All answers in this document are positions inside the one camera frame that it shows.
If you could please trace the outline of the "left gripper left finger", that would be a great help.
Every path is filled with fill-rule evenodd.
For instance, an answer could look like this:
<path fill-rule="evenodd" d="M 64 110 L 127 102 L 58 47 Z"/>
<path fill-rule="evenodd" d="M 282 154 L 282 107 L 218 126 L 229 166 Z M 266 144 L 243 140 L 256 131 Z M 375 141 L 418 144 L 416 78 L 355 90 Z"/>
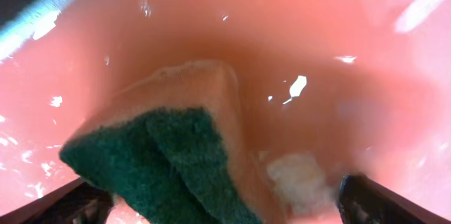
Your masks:
<path fill-rule="evenodd" d="M 113 208 L 108 192 L 78 178 L 1 217 L 1 224 L 105 224 Z"/>

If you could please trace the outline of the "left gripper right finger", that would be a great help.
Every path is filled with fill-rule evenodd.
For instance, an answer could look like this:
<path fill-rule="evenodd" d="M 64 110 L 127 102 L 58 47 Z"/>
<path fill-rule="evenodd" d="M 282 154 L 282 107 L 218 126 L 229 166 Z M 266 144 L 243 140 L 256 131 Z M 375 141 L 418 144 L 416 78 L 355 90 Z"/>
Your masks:
<path fill-rule="evenodd" d="M 342 179 L 338 210 L 343 224 L 450 224 L 362 174 Z"/>

